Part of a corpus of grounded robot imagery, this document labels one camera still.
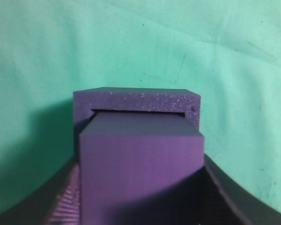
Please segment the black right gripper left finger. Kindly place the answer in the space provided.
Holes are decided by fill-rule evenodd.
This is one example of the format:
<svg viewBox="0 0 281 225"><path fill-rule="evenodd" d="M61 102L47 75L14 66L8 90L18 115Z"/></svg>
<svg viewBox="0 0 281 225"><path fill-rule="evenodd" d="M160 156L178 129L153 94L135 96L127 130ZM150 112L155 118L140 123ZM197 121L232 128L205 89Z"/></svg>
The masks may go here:
<svg viewBox="0 0 281 225"><path fill-rule="evenodd" d="M80 172L69 160L44 185L0 214L0 225L79 225Z"/></svg>

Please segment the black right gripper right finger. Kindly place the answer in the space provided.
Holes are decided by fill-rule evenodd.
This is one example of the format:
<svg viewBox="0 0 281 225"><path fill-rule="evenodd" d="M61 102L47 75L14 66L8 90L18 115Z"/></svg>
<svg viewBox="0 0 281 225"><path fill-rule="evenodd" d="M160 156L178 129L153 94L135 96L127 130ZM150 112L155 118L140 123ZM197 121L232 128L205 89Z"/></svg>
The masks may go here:
<svg viewBox="0 0 281 225"><path fill-rule="evenodd" d="M203 224L281 225L281 213L243 189L205 154Z"/></svg>

